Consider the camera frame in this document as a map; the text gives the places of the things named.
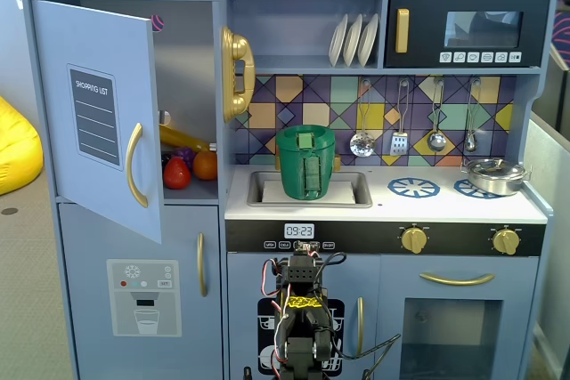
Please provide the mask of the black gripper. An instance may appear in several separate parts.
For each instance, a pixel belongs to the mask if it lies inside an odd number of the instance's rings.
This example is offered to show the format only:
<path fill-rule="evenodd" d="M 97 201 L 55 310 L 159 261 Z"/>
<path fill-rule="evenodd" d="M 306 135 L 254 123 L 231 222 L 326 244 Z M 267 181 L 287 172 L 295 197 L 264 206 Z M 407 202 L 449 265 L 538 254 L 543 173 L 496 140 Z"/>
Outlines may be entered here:
<path fill-rule="evenodd" d="M 322 265 L 318 253 L 294 253 L 273 259 L 272 274 L 278 291 L 275 302 L 281 309 L 323 307 L 327 297 L 322 285 Z"/>

